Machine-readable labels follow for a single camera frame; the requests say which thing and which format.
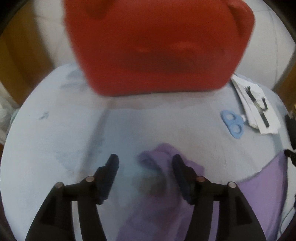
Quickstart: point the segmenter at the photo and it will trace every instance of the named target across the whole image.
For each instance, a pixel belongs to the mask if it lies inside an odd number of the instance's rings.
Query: purple fabric
[[[204,175],[202,166],[187,160],[169,144],[143,152],[139,161],[161,172],[165,188],[161,194],[147,196],[135,208],[120,229],[117,241],[184,241],[194,207],[183,200],[176,183],[171,167],[175,154],[180,154],[184,163],[198,175]],[[276,240],[287,187],[287,159],[284,154],[280,153],[258,175],[241,182],[239,187],[254,210],[267,241]],[[219,206],[215,203],[209,241],[215,241],[218,212]]]
[[[278,154],[261,172],[239,183],[251,205],[267,241],[274,241],[280,226],[287,194],[287,157]]]

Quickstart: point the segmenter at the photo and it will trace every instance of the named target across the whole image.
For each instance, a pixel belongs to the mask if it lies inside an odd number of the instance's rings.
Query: metal screw head
[[[88,183],[91,183],[94,181],[94,176],[88,176],[86,179],[85,179]]]
[[[234,183],[234,182],[229,182],[229,183],[228,183],[228,186],[229,186],[230,188],[236,188],[237,184]]]
[[[59,183],[56,183],[54,186],[55,188],[61,188],[64,184],[59,182]]]
[[[203,182],[205,182],[206,178],[203,177],[203,176],[198,176],[198,177],[196,178],[196,180],[197,180],[198,182],[200,182],[200,183],[203,183]]]

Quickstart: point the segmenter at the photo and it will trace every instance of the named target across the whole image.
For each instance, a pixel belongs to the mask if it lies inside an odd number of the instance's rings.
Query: red cushion
[[[64,0],[91,87],[107,96],[224,86],[254,26],[242,0]]]

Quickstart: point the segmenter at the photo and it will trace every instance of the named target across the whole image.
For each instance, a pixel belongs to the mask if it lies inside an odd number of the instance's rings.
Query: wooden cabinet
[[[284,102],[288,111],[296,104],[296,64],[284,81],[280,82],[274,89]]]
[[[12,98],[22,105],[52,70],[29,1],[0,36],[0,81]]]

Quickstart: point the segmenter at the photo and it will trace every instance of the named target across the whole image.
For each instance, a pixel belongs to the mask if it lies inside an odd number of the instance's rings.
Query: blue plastic clip
[[[244,121],[240,115],[235,114],[231,110],[223,110],[220,113],[221,118],[225,125],[227,126],[230,134],[235,139],[240,139],[244,133]]]

